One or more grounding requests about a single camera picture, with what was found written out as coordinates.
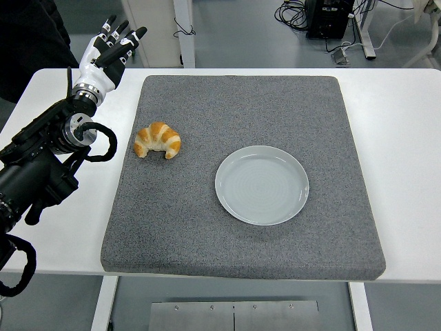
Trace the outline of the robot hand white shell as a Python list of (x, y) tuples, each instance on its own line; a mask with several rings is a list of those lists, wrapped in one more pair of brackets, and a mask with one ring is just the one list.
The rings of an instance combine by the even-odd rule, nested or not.
[(147, 28), (127, 31), (127, 20), (113, 28), (115, 20), (114, 15), (108, 17), (90, 40), (79, 64), (80, 77), (74, 83), (75, 92), (88, 90), (103, 100), (120, 84), (127, 60), (139, 47)]

